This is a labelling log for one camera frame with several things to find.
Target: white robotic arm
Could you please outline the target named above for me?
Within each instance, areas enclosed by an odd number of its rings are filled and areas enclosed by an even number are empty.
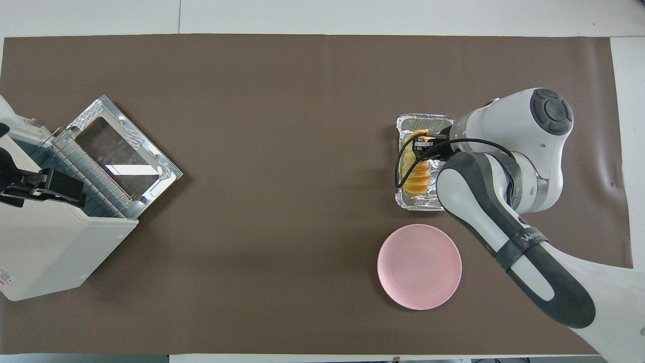
[[[562,190],[562,146],[573,127],[566,101],[545,88],[494,101],[458,121],[463,143],[437,178],[443,207],[547,315],[607,361],[645,362],[645,273],[565,254],[519,213],[551,207]]]

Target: brown tabletop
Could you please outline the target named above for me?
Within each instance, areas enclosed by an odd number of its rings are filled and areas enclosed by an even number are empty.
[[[0,296],[0,353],[594,353],[445,213],[394,200],[395,121],[459,117],[546,87],[576,124],[564,190],[525,219],[580,258],[630,266],[607,38],[162,35],[5,39],[0,94],[54,130],[107,95],[185,173],[79,288]],[[382,290],[411,223],[452,237],[443,306]]]

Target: aluminum foil tray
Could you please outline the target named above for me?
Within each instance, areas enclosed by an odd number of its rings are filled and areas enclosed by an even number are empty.
[[[431,114],[404,114],[397,119],[397,130],[399,130],[399,150],[408,136],[415,130],[428,129],[430,132],[440,132],[446,127],[452,126],[455,120],[449,116]],[[443,211],[437,197],[436,182],[443,161],[430,160],[430,185],[428,191],[423,194],[410,194],[399,188],[395,199],[397,203],[409,211]]]

